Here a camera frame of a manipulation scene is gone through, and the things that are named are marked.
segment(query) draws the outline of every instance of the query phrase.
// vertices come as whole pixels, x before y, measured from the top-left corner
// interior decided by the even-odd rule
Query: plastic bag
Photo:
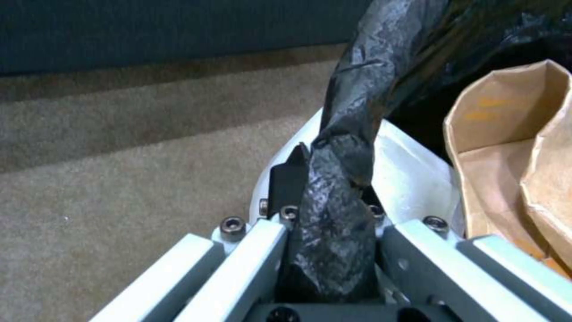
[[[437,216],[462,236],[466,224],[455,170],[387,120],[374,145],[371,186],[391,223]]]
[[[281,273],[282,298],[375,291],[370,185],[383,117],[445,156],[443,118],[492,69],[551,58],[570,69],[572,0],[374,0],[330,80]]]

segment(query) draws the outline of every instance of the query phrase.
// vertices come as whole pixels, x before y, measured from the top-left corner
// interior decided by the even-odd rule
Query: screw head
[[[380,226],[383,224],[383,219],[386,217],[386,212],[383,207],[377,205],[369,205],[371,213],[374,214],[375,225]]]
[[[229,242],[237,242],[247,233],[246,223],[238,216],[224,218],[220,222],[219,229],[221,237]]]
[[[268,216],[268,199],[267,198],[262,198],[258,202],[258,214],[261,217],[267,217]]]
[[[294,221],[298,217],[298,207],[288,205],[280,209],[280,219]]]
[[[300,322],[300,316],[294,309],[288,307],[277,307],[270,311],[267,322]]]
[[[423,218],[423,223],[442,237],[446,237],[449,232],[449,224],[441,217],[427,216]]]

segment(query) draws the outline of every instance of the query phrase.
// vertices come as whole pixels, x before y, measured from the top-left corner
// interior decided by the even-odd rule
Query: carpeted floor
[[[246,218],[342,50],[0,78],[0,321],[86,320],[185,233]]]

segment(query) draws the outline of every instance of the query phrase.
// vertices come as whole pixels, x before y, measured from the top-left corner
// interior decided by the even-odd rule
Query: black plastic bag
[[[328,86],[279,298],[376,296],[374,220],[360,201],[389,119],[444,156],[442,122],[493,69],[551,58],[572,66],[572,0],[374,0]]]

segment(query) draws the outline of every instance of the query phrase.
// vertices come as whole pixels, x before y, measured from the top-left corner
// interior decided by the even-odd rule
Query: paper bag
[[[570,263],[570,84],[544,61],[494,71],[457,99],[444,131],[468,238],[499,234],[541,261],[552,246]]]

